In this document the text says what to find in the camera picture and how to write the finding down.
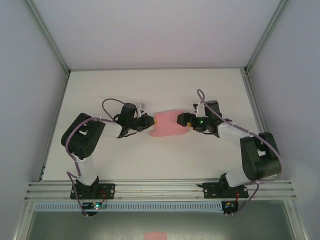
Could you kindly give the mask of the left circuit board with LED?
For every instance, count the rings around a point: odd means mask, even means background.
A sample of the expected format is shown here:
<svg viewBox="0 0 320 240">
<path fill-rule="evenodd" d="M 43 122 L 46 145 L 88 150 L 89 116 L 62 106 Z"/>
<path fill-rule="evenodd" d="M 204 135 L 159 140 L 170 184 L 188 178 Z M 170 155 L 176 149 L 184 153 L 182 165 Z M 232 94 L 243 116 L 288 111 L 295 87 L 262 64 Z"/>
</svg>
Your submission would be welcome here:
<svg viewBox="0 0 320 240">
<path fill-rule="evenodd" d="M 84 210 L 102 210 L 105 209 L 107 206 L 106 201 L 100 201 L 100 202 L 83 202 L 82 207 Z"/>
</svg>

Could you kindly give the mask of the pink paper sheet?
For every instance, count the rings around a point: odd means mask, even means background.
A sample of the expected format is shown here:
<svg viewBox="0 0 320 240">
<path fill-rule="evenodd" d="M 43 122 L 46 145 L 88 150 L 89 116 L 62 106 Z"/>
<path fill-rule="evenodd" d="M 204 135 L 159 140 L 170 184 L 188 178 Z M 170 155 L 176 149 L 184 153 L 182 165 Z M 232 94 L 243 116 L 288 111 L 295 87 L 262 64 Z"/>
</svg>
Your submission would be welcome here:
<svg viewBox="0 0 320 240">
<path fill-rule="evenodd" d="M 143 240 L 168 240 L 166 232 L 146 232 Z"/>
</svg>

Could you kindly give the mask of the aluminium right side rail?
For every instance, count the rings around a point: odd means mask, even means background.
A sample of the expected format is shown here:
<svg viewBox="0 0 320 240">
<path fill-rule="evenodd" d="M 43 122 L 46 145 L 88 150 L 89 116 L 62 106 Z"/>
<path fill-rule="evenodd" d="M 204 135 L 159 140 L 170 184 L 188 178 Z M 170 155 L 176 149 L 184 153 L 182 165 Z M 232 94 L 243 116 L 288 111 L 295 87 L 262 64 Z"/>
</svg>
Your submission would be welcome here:
<svg viewBox="0 0 320 240">
<path fill-rule="evenodd" d="M 250 106 L 253 112 L 253 116 L 257 125 L 259 132 L 267 132 L 268 127 L 261 109 L 261 105 L 258 100 L 257 93 L 255 91 L 252 79 L 250 75 L 246 72 L 245 68 L 240 69 L 243 83 L 247 92 L 247 96 L 250 102 Z"/>
</svg>

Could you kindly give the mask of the aluminium front mounting rail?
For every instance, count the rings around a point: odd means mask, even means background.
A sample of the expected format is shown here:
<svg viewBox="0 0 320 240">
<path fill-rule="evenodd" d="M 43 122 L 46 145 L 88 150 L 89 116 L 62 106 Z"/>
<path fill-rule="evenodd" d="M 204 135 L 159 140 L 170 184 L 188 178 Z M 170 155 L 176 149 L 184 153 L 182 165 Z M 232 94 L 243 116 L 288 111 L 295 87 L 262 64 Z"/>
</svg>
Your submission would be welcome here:
<svg viewBox="0 0 320 240">
<path fill-rule="evenodd" d="M 217 179 L 167 179 L 167 180 L 102 180 L 115 184 L 116 202 L 203 201 L 204 190 L 198 185 L 217 182 Z M 69 180 L 31 182 L 25 201 L 70 201 L 72 184 Z M 296 200 L 290 180 L 260 182 L 254 200 Z"/>
</svg>

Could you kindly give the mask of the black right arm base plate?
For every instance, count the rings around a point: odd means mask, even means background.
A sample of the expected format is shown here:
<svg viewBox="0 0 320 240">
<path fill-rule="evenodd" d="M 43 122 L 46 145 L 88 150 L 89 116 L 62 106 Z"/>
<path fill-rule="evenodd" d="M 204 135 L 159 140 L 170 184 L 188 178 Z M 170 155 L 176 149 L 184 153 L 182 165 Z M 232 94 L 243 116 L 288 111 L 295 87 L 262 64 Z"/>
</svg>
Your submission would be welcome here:
<svg viewBox="0 0 320 240">
<path fill-rule="evenodd" d="M 244 185 L 230 187 L 221 186 L 218 182 L 204 182 L 197 186 L 202 188 L 205 199 L 247 199 L 249 197 Z"/>
</svg>

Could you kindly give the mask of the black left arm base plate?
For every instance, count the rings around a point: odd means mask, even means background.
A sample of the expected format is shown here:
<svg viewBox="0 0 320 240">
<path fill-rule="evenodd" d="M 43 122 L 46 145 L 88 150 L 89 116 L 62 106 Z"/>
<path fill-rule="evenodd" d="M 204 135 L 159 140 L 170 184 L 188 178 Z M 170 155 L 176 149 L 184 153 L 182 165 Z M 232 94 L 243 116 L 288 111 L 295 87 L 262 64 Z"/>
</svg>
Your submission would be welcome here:
<svg viewBox="0 0 320 240">
<path fill-rule="evenodd" d="M 98 183 L 91 186 L 76 183 L 71 188 L 70 199 L 76 200 L 76 193 L 80 200 L 113 200 L 115 196 L 115 184 L 113 183 Z"/>
</svg>

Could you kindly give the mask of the aluminium right corner post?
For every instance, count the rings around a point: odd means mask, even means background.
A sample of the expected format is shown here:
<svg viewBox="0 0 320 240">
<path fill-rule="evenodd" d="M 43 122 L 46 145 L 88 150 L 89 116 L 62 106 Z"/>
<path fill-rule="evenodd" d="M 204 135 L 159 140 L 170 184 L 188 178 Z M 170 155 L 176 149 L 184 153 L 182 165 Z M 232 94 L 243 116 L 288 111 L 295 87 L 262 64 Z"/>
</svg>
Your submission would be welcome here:
<svg viewBox="0 0 320 240">
<path fill-rule="evenodd" d="M 253 70 L 254 66 L 256 65 L 260 55 L 262 54 L 265 46 L 267 45 L 269 39 L 271 38 L 274 30 L 276 29 L 283 13 L 285 12 L 288 4 L 291 0 L 279 0 L 270 20 L 268 21 L 257 45 L 255 46 L 246 66 L 244 67 L 244 72 L 246 75 Z"/>
</svg>

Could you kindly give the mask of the aluminium corner post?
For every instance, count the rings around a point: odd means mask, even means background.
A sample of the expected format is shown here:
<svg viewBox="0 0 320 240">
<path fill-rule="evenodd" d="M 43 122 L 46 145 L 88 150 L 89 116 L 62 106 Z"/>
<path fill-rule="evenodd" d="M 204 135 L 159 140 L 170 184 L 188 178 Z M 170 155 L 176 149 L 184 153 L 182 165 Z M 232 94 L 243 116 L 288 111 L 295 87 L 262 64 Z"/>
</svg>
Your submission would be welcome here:
<svg viewBox="0 0 320 240">
<path fill-rule="evenodd" d="M 64 73 L 67 77 L 70 76 L 71 70 L 67 66 L 66 61 L 63 58 L 61 51 L 59 50 L 56 41 L 54 40 L 45 20 L 43 19 L 38 7 L 36 6 L 34 0 L 22 0 L 25 4 L 26 9 L 28 10 L 29 14 L 31 15 L 35 25 L 38 27 L 39 32 L 43 36 L 45 42 L 47 43 L 48 47 L 50 48 L 52 54 L 54 55 L 56 61 L 63 69 Z"/>
<path fill-rule="evenodd" d="M 279 0 L 270 20 L 268 21 L 257 45 L 255 46 L 246 66 L 244 67 L 244 72 L 246 75 L 253 70 L 254 66 L 256 65 L 260 55 L 262 54 L 265 46 L 267 45 L 269 39 L 271 38 L 274 30 L 276 29 L 283 13 L 285 12 L 288 4 L 291 0 Z"/>
</svg>

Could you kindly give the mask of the aluminium left corner post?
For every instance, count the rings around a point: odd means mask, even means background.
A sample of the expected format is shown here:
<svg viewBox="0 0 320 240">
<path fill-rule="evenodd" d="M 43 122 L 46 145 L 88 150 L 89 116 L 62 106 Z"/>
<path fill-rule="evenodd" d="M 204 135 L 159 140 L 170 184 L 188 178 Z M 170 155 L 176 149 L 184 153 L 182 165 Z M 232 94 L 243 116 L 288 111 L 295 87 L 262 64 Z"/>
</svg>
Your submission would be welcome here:
<svg viewBox="0 0 320 240">
<path fill-rule="evenodd" d="M 59 50 L 56 41 L 54 40 L 45 20 L 43 19 L 38 7 L 36 6 L 34 0 L 22 0 L 25 4 L 26 9 L 28 10 L 29 14 L 31 15 L 35 25 L 38 27 L 39 32 L 43 36 L 45 42 L 47 43 L 48 47 L 50 48 L 52 54 L 54 55 L 56 61 L 63 69 L 64 73 L 67 77 L 70 76 L 71 70 L 67 66 L 66 61 L 63 58 L 61 51 Z"/>
</svg>

